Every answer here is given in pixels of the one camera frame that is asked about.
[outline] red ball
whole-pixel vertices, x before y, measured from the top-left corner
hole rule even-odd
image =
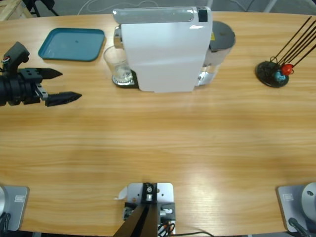
[[[283,75],[288,76],[293,73],[293,65],[285,64],[281,67],[281,72]]]

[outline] gray lid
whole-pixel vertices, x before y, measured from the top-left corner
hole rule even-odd
[[[213,35],[210,49],[212,51],[228,49],[233,47],[234,44],[235,34],[230,26],[220,21],[213,21]]]

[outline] cable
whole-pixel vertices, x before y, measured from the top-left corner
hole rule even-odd
[[[229,1],[236,3],[243,11],[247,11],[246,8],[243,5],[241,5],[238,1],[236,0],[229,0]]]
[[[255,1],[255,0],[251,0],[251,2],[249,3],[249,5],[248,5],[246,11],[249,11],[249,9],[250,9],[250,7],[251,7],[251,5],[253,4],[254,1]]]
[[[153,1],[153,0],[144,0],[144,1],[141,1],[139,4],[132,4],[132,3],[129,3],[129,2],[121,2],[121,3],[114,4],[114,5],[112,5],[112,6],[108,6],[108,7],[106,7],[106,8],[103,8],[103,9],[101,9],[101,10],[97,10],[97,11],[96,11],[96,10],[91,10],[91,9],[90,9],[90,5],[93,4],[93,3],[96,2],[96,1],[100,1],[100,0],[88,0],[88,1],[80,8],[80,10],[79,10],[79,12],[78,12],[77,15],[80,15],[80,13],[82,12],[82,10],[84,9],[85,6],[87,6],[87,11],[88,11],[88,12],[92,12],[92,13],[102,12],[102,11],[105,11],[105,10],[107,10],[107,9],[109,9],[109,8],[113,8],[113,7],[115,7],[115,6],[119,6],[119,5],[121,5],[121,4],[127,4],[127,5],[130,5],[130,6],[139,7],[141,4],[144,4],[144,3],[146,3],[146,2],[150,2],[150,3],[154,4],[156,7],[159,7],[158,4],[157,4],[155,1]]]
[[[185,233],[185,234],[168,235],[168,236],[166,236],[166,237],[193,236],[193,235],[198,235],[198,234],[206,234],[206,235],[208,235],[208,236],[215,237],[214,235],[212,235],[211,233],[206,232],[206,231],[199,231],[199,232],[192,232],[192,233]]]

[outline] round black base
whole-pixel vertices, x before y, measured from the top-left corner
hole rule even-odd
[[[289,77],[285,76],[284,81],[277,81],[274,77],[275,72],[278,70],[278,65],[274,62],[263,62],[260,63],[256,69],[255,73],[259,81],[263,84],[271,87],[282,87],[288,83]]]

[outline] black stick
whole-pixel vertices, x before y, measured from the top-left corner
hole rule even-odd
[[[304,45],[302,45],[299,50],[297,50],[295,52],[295,54],[288,60],[288,62],[290,63],[293,59],[295,59],[308,45],[310,45],[311,42],[313,42],[316,39],[316,34],[311,35],[311,37],[304,43]]]
[[[293,68],[299,64],[307,55],[309,55],[310,52],[312,52],[316,48],[316,44],[296,63],[294,64]]]
[[[314,25],[314,23],[316,22],[316,20],[313,22],[313,23],[311,23],[311,25],[305,30],[305,32],[299,37],[299,39],[292,45],[292,47],[284,54],[284,56],[280,59],[280,61],[279,62],[282,62],[283,60],[284,61],[286,61],[286,59],[293,53],[293,51],[295,51],[295,49],[297,49],[297,48],[294,48],[295,46],[296,46],[296,44],[298,43],[298,42],[300,42],[299,43],[299,45],[316,29],[316,27],[314,27],[308,34],[307,34],[307,36],[305,36],[305,38],[302,40],[302,41],[300,41],[301,40],[301,38],[307,33],[307,31]]]
[[[289,40],[289,42],[283,47],[283,49],[281,49],[281,51],[275,56],[275,58],[277,58],[280,53],[285,49],[285,47],[288,46],[288,44],[292,41],[292,39],[294,39],[294,37],[301,31],[301,29],[306,25],[306,23],[311,19],[311,16],[305,21],[305,23],[301,26],[301,28],[295,33],[295,35],[293,35],[293,37]]]

